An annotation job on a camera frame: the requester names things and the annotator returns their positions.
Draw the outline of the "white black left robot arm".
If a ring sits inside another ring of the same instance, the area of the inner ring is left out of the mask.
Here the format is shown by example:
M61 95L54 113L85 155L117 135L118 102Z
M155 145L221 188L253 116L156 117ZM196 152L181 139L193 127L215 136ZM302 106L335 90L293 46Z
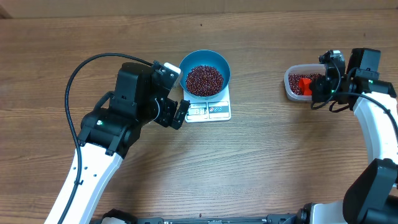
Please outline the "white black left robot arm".
M189 102L168 98L181 73L170 63L122 64L114 91L107 92L81 121L80 150L46 223L89 223L142 127L151 121L165 128L181 127Z

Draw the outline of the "red scoop blue handle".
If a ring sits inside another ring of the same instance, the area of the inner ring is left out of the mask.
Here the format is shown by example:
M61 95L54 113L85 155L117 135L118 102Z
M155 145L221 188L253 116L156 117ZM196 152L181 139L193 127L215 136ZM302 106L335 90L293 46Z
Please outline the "red scoop blue handle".
M310 96L312 94L312 91L310 89L310 84L312 83L312 80L310 78L301 78L298 81L298 87L300 88L300 92L304 96Z

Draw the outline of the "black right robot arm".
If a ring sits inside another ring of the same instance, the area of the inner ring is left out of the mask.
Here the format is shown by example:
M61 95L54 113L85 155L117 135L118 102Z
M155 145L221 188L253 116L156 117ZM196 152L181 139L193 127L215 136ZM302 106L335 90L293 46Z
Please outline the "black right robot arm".
M346 191L342 201L309 203L294 223L397 223L397 93L379 79L379 50L355 48L349 62L338 50L319 57L324 76L309 84L313 110L330 104L334 113L351 110L360 123L369 165Z

